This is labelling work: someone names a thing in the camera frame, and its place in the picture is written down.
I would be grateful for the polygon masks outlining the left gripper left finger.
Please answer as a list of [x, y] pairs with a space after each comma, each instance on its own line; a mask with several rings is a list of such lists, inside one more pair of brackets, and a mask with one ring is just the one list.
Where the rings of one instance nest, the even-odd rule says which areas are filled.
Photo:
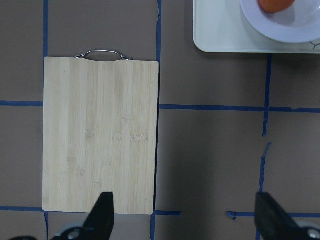
[[100, 194], [83, 224], [89, 240], [109, 240], [115, 223], [114, 196], [112, 192]]

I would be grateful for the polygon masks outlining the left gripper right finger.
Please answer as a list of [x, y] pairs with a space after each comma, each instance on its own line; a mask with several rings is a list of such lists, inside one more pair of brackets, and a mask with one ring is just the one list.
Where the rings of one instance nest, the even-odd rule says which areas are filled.
[[267, 192], [255, 195], [254, 223], [265, 240], [289, 240], [299, 226]]

